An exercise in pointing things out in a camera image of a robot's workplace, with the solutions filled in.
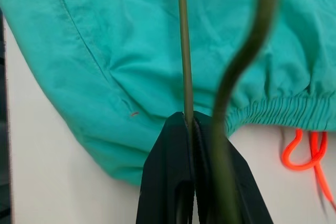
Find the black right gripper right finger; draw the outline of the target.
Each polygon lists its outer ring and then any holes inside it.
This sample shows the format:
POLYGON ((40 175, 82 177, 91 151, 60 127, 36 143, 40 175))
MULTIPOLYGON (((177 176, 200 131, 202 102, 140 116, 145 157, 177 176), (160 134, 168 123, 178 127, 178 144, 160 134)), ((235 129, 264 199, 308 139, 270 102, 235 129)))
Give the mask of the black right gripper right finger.
MULTIPOLYGON (((193 165, 198 219, 200 223, 221 223, 215 202, 211 167, 211 122, 208 115, 195 115, 193 165)), ((273 223, 253 174, 243 156, 228 142, 242 223, 273 223)))

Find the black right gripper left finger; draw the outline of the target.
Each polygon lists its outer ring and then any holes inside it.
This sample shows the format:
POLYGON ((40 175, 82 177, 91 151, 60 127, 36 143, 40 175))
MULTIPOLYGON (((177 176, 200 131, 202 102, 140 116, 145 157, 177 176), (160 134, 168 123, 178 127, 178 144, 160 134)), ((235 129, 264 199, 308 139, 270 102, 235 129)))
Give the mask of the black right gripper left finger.
POLYGON ((143 166, 137 223, 192 223, 194 182, 182 112, 172 114, 143 166))

